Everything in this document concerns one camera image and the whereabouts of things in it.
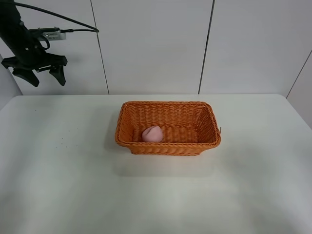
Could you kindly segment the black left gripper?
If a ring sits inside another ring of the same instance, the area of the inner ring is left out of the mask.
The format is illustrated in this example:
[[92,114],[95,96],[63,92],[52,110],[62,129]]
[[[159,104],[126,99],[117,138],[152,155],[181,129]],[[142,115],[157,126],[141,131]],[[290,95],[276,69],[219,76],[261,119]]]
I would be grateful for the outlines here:
[[50,68],[49,73],[59,82],[60,85],[66,84],[64,76],[64,66],[67,65],[65,56],[47,53],[50,42],[44,36],[34,38],[34,43],[30,46],[17,46],[14,42],[1,39],[13,52],[14,56],[4,58],[1,64],[5,68],[12,67],[12,74],[25,80],[34,87],[38,87],[39,80],[32,70],[44,71]]

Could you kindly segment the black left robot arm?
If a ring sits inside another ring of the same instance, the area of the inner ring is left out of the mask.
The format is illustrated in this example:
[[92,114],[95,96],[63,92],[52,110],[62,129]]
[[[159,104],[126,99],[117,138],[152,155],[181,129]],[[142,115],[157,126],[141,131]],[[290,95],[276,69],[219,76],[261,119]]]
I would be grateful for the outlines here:
[[12,67],[14,76],[34,87],[38,87],[39,80],[33,71],[49,71],[63,86],[66,83],[64,67],[67,58],[46,52],[50,42],[43,35],[45,32],[45,29],[27,29],[13,0],[0,2],[0,38],[14,54],[4,58],[1,64],[6,69]]

